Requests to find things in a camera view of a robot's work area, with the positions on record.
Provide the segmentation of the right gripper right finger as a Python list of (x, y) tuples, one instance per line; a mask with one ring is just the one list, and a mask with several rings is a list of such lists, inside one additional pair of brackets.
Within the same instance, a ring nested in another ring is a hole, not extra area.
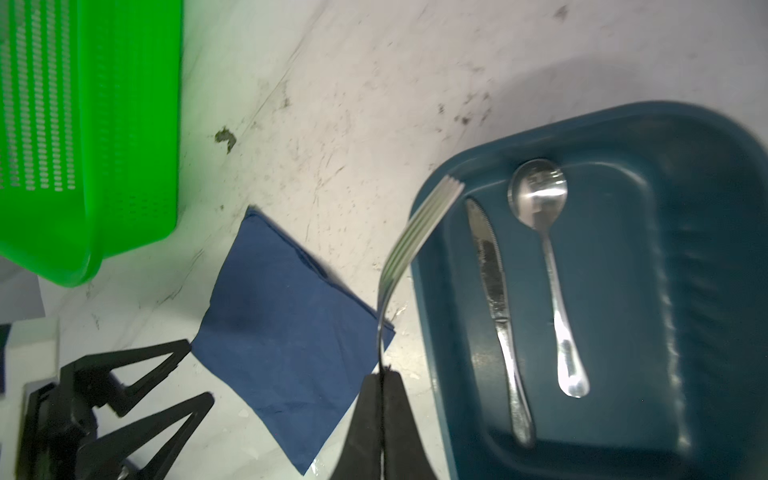
[(394, 370), (382, 374), (382, 421), (384, 478), (435, 480), (402, 377)]

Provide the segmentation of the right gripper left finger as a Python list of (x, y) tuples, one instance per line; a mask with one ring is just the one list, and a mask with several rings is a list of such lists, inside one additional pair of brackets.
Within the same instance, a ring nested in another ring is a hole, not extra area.
[(331, 480), (381, 478), (382, 422), (381, 380), (367, 375), (362, 383), (351, 423)]

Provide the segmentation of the dark blue paper napkin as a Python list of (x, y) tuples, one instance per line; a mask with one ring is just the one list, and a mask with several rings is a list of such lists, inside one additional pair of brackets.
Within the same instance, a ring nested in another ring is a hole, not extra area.
[(304, 474), (377, 365), (378, 326), (370, 306), (250, 207), (191, 349)]

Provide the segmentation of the silver metal fork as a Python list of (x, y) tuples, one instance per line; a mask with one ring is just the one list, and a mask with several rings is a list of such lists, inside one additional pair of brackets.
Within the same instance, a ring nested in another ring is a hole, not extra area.
[(384, 366), (384, 323), (386, 310), (394, 291), (432, 232), (457, 201), (465, 184), (446, 175), (432, 189), (409, 219), (380, 272), (377, 296), (377, 354), (379, 372)]

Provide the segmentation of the green plastic perforated basket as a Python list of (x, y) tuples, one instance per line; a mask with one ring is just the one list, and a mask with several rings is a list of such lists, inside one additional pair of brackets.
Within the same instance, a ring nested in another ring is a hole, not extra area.
[(63, 287), (177, 222), (183, 5), (1, 5), (1, 253)]

